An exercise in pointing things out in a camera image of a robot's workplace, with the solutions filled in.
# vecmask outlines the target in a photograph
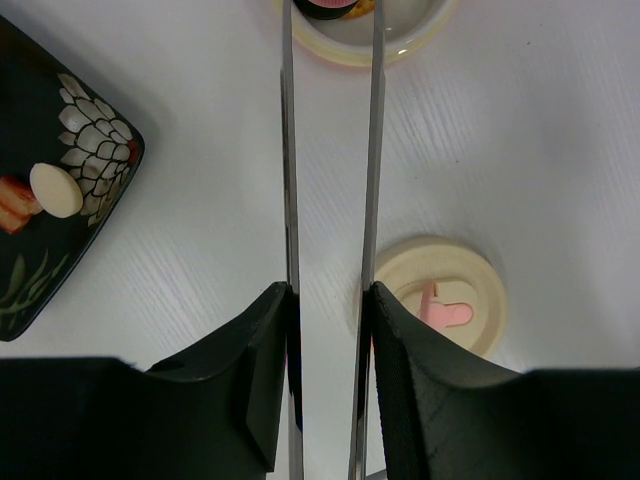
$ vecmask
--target pink heart cutout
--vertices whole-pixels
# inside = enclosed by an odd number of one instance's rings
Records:
[[[473,319],[473,309],[466,303],[444,305],[433,299],[435,286],[427,285],[420,305],[420,320],[431,328],[447,328],[466,325]]]

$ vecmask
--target small white cap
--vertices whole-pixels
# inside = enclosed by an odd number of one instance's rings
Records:
[[[376,258],[375,279],[423,321],[423,296],[435,289],[434,312],[450,307],[452,321],[446,327],[430,325],[478,356],[489,355],[502,338],[507,323],[504,286],[491,264],[464,245],[434,236],[403,242]],[[461,309],[468,318],[459,322],[453,317]]]
[[[45,212],[67,218],[82,209],[80,187],[67,172],[47,163],[36,163],[29,175],[31,190]]]

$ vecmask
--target container lid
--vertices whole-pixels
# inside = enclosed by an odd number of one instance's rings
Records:
[[[442,237],[419,237],[376,258],[376,280],[420,320],[461,347],[486,357],[507,322],[504,286],[491,264]]]
[[[356,0],[308,0],[310,3],[324,8],[344,8],[356,3]]]

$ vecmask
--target white table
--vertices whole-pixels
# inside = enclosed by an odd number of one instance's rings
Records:
[[[146,368],[284,279],[270,0],[2,0],[0,13],[148,146],[95,245],[0,355]],[[510,368],[640,365],[639,16],[627,0],[463,0],[388,70],[379,246],[438,233],[485,254],[509,293],[494,360]],[[309,478],[343,479],[369,76],[298,49],[296,86]]]

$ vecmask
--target orange food piece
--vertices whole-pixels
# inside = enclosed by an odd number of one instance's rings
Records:
[[[31,216],[42,211],[31,189],[13,177],[0,178],[0,228],[19,233]]]
[[[375,8],[375,6],[376,6],[375,0],[358,0],[358,3],[356,3],[356,6],[353,7],[353,9],[351,9],[351,11],[346,15],[344,15],[342,18],[345,18],[347,20],[353,19],[353,18],[360,18],[363,15],[366,15],[367,13],[373,12],[373,9]]]
[[[18,215],[36,215],[42,207],[31,189],[14,177],[0,178],[0,202]]]
[[[19,215],[0,202],[0,228],[9,235],[19,233],[31,220],[31,215]]]

